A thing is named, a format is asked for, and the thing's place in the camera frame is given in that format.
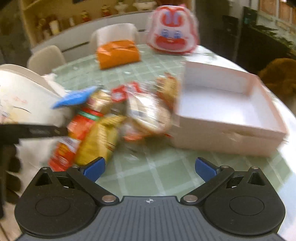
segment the green band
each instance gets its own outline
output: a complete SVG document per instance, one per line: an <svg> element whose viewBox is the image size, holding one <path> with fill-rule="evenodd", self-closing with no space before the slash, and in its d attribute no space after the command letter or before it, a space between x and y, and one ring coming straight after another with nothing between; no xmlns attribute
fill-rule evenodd
<svg viewBox="0 0 296 241"><path fill-rule="evenodd" d="M86 113L84 111L79 111L78 114L81 115L81 116L84 116L84 117L86 117L86 118L88 118L90 120L93 120L93 121L97 121L100 118L100 117L98 117L96 115L92 115L92 114Z"/></svg>

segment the table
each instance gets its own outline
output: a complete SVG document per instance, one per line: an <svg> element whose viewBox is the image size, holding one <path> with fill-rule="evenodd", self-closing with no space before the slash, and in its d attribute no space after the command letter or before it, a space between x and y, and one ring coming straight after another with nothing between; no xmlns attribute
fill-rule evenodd
<svg viewBox="0 0 296 241"><path fill-rule="evenodd" d="M70 90L95 84L103 84L110 89L132 80L154 81L156 77L164 75L165 71L177 76L182 73L184 57L155 54L146 45L138 47L141 62L101 71L95 56L91 55L53 70L57 74L56 82ZM205 63L210 63L212 58L221 58L229 68L245 71L201 46L189 58L195 56L202 56ZM296 119L279 99L273 96L273 100L289 129L289 135L270 158L176 149L168 139L153 137L139 147L136 158L131 158L130 151L120 142L105 173L96 183L119 198L124 195L176 195L180 199L204 183L194 170L195 159L199 156L217 166L229 165L240 171L258 166L286 206L286 216L279 234L288 241L296 240L293 235L293 228L296 227Z"/></svg>

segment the brown stuffed animal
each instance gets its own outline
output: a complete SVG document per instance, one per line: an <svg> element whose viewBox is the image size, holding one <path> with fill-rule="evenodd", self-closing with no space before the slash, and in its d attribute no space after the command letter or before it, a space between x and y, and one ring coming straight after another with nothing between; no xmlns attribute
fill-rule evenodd
<svg viewBox="0 0 296 241"><path fill-rule="evenodd" d="M296 60L277 58L259 72L259 77L286 106L296 97Z"/></svg>

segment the plastic wrapper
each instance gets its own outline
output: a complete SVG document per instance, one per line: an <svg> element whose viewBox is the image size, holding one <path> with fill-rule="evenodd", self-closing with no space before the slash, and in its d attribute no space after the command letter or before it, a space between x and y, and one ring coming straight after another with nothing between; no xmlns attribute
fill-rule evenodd
<svg viewBox="0 0 296 241"><path fill-rule="evenodd" d="M151 135L165 133L171 125L171 114L151 93L128 92L129 116Z"/></svg>
<svg viewBox="0 0 296 241"><path fill-rule="evenodd" d="M124 133L123 139L126 142L136 142L151 135L150 132L141 128L132 118L128 118L122 130Z"/></svg>
<svg viewBox="0 0 296 241"><path fill-rule="evenodd" d="M65 97L59 99L54 105L53 109L60 108L63 106L73 106L84 104L90 95L98 89L97 86L91 86L78 91L71 91Z"/></svg>
<svg viewBox="0 0 296 241"><path fill-rule="evenodd" d="M106 115L96 122L81 143L75 156L75 163L86 165L99 156L107 162L118 142L118 127L125 118L122 115Z"/></svg>
<svg viewBox="0 0 296 241"><path fill-rule="evenodd" d="M112 95L112 113L114 114L121 114L126 115L127 108L126 108L126 101L128 99L127 91L132 90L134 92L142 93L142 87L136 81L132 81L126 85L120 85L116 88L111 90Z"/></svg>
<svg viewBox="0 0 296 241"><path fill-rule="evenodd" d="M165 73L166 77L157 78L157 96L172 110L178 97L179 82L176 77Z"/></svg>
<svg viewBox="0 0 296 241"><path fill-rule="evenodd" d="M57 148L49 160L49 166L54 171L65 171L73 165L81 142L93 125L110 111L111 104L111 95L105 90L97 90L90 96L86 106L68 125L68 136L59 140Z"/></svg>

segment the blue gripper pad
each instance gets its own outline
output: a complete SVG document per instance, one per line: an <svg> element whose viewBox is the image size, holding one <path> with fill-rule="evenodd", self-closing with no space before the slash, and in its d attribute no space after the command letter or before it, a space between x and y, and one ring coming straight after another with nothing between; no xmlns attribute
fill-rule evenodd
<svg viewBox="0 0 296 241"><path fill-rule="evenodd" d="M84 176L86 176L89 180L95 182L99 179L99 177L104 173L106 169L106 162L105 159L102 157L99 157L89 164L83 166L80 168L80 172Z"/></svg>
<svg viewBox="0 0 296 241"><path fill-rule="evenodd" d="M205 182L216 176L218 169L217 166L201 157L198 157L195 161L195 171Z"/></svg>

